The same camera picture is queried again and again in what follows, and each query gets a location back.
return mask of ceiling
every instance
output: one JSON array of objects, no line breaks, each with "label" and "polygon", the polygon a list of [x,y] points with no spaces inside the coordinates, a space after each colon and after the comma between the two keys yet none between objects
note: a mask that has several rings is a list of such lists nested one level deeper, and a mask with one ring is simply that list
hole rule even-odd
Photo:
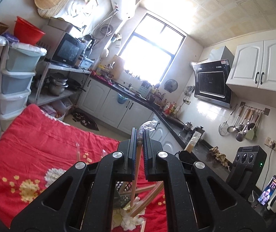
[{"label": "ceiling", "polygon": [[141,5],[204,47],[276,29],[276,0],[142,0]]}]

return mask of black microwave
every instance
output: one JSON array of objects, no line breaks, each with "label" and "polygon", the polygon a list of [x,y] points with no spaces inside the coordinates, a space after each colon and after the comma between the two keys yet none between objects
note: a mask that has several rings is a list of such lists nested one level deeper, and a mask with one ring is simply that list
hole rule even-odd
[{"label": "black microwave", "polygon": [[230,72],[228,59],[193,64],[195,73],[194,97],[230,108],[232,92],[226,85]]},{"label": "black microwave", "polygon": [[44,25],[42,31],[46,34],[40,39],[37,45],[47,50],[46,59],[74,67],[79,56],[85,49],[85,44],[67,32],[50,25]]}]

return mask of window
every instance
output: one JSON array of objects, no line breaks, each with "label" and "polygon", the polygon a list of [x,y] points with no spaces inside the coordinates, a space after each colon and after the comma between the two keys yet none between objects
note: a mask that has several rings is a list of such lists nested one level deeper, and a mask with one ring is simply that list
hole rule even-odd
[{"label": "window", "polygon": [[162,81],[185,36],[146,14],[123,47],[124,69],[150,84]]}]

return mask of kitchen countertop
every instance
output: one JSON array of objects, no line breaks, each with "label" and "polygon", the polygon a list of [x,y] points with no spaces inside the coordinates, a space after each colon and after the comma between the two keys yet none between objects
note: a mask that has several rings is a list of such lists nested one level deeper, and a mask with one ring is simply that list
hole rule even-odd
[{"label": "kitchen countertop", "polygon": [[[184,138],[184,135],[182,135],[183,134],[181,132],[183,129],[182,125],[171,121],[170,119],[168,119],[167,117],[165,117],[162,114],[161,110],[154,109],[154,107],[151,104],[149,104],[146,100],[143,100],[137,96],[131,95],[130,93],[123,90],[122,87],[120,87],[118,85],[108,84],[105,81],[98,79],[95,76],[91,76],[90,78],[108,86],[112,90],[118,91],[123,96],[126,95],[127,98],[152,110],[158,116],[158,118],[162,121],[162,123],[164,123],[164,125],[167,127],[167,129],[173,135],[173,137],[179,143],[179,145],[183,149],[185,149],[186,145],[188,144],[188,141]],[[221,177],[225,181],[229,175],[229,170],[227,168],[223,167],[221,163],[219,163],[218,161],[215,160],[214,157],[212,157],[212,155],[210,154],[210,151],[209,151],[211,148],[212,148],[212,146],[202,139],[201,141],[199,141],[196,144],[196,146],[194,147],[194,149],[190,153],[190,155],[193,160],[195,160],[195,161],[200,160],[200,161],[204,162],[209,168],[211,168],[219,177]]]}]

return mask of red blanket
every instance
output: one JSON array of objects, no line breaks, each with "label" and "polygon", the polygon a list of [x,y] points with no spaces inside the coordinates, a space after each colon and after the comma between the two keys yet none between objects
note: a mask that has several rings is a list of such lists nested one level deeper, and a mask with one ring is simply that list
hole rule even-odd
[{"label": "red blanket", "polygon": [[[10,226],[13,217],[46,189],[49,169],[68,170],[78,158],[87,164],[100,161],[104,151],[116,151],[118,144],[48,118],[36,105],[28,106],[0,139],[0,219]],[[142,160],[138,186],[148,184]],[[146,232],[167,230],[164,198],[162,191],[147,207]]]}]

